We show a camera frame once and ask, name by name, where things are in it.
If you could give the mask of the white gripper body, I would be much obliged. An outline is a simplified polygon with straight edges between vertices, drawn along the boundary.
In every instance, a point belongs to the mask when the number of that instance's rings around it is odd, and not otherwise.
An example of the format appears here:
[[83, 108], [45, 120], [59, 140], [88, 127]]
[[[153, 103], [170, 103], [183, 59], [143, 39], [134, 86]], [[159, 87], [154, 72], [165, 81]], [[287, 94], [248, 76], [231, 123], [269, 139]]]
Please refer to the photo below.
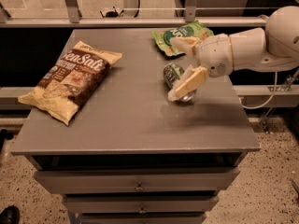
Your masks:
[[207, 37], [200, 43], [196, 52], [198, 64], [205, 67], [211, 77], [223, 77], [232, 73], [232, 45], [228, 35]]

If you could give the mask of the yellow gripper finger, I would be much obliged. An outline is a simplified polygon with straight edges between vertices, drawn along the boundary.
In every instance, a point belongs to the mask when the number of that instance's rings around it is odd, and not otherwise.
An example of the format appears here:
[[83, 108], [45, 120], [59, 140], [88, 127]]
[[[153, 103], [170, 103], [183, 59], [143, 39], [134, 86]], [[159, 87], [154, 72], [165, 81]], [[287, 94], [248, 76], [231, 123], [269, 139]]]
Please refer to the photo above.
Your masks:
[[184, 52], [187, 56], [193, 56], [201, 40], [195, 36], [172, 37], [170, 43], [174, 48]]
[[174, 82], [174, 85], [168, 93], [168, 99], [172, 102], [190, 101], [197, 89], [202, 86], [208, 78], [208, 70], [205, 67], [198, 66], [194, 68], [190, 65], [182, 76]]

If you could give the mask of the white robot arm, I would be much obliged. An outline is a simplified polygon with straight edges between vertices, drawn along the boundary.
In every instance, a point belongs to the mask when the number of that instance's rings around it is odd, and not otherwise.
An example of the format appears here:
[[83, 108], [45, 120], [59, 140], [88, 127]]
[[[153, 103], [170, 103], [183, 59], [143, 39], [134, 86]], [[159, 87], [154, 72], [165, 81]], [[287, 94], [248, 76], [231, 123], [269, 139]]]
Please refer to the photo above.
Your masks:
[[299, 7], [282, 7], [264, 28], [226, 35], [170, 39], [171, 45], [195, 62], [168, 93], [176, 101], [197, 90], [210, 77], [228, 76], [236, 70], [281, 72], [299, 63]]

